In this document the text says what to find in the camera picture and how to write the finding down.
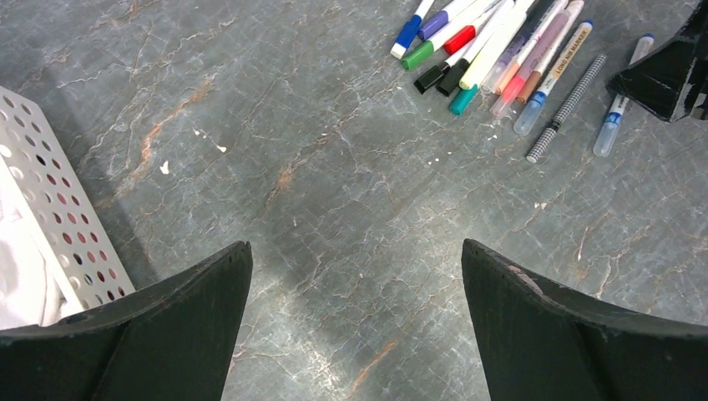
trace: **teal marker cap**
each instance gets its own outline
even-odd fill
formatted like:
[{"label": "teal marker cap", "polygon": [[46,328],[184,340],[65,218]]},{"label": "teal marker cap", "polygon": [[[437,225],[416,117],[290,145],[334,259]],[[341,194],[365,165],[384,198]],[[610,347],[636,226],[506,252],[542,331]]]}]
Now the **teal marker cap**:
[{"label": "teal marker cap", "polygon": [[467,108],[469,102],[472,101],[474,95],[477,94],[479,87],[475,84],[471,89],[462,89],[455,96],[455,100],[450,104],[450,113],[455,115],[462,115],[464,110]]},{"label": "teal marker cap", "polygon": [[414,69],[433,53],[435,53],[435,48],[432,46],[432,42],[426,40],[418,45],[408,56],[404,57],[401,60],[401,64],[406,70]]}]

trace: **gray marble surface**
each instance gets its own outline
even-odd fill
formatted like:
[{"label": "gray marble surface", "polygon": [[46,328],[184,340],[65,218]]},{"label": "gray marble surface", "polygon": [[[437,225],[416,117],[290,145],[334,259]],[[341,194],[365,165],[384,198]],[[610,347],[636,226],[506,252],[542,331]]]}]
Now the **gray marble surface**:
[{"label": "gray marble surface", "polygon": [[[611,100],[598,82],[531,165],[538,130],[492,124],[490,99],[454,118],[412,86],[431,63],[405,73],[388,56],[414,3],[0,4],[0,84],[45,110],[138,287],[252,242],[224,399],[487,399],[467,237],[607,302],[708,324],[708,125],[634,108],[593,157]],[[593,56],[609,55],[607,79],[696,1],[588,3],[596,29],[544,118]]]}]

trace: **red marker cap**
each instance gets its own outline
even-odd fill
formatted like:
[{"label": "red marker cap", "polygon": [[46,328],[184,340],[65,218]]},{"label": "red marker cap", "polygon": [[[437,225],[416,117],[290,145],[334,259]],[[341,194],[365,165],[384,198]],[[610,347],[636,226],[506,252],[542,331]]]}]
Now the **red marker cap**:
[{"label": "red marker cap", "polygon": [[455,36],[445,42],[442,48],[452,56],[459,49],[463,48],[465,44],[469,43],[470,40],[474,39],[475,36],[477,36],[477,29],[474,25],[468,25],[463,28],[462,31],[455,33]]}]

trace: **white basket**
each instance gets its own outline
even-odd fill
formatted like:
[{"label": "white basket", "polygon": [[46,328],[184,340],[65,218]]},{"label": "white basket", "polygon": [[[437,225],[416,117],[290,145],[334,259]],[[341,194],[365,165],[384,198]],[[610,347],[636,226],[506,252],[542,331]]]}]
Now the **white basket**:
[{"label": "white basket", "polygon": [[14,192],[67,314],[135,291],[44,113],[0,87],[0,185]]}]

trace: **purple marker cap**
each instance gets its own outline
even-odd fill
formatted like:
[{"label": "purple marker cap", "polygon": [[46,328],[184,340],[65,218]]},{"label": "purple marker cap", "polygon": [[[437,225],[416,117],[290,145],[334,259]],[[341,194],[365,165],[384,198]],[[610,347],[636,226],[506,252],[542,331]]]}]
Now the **purple marker cap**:
[{"label": "purple marker cap", "polygon": [[418,29],[418,37],[421,40],[428,40],[435,32],[444,27],[448,23],[448,12],[440,11],[428,19],[420,29]]}]

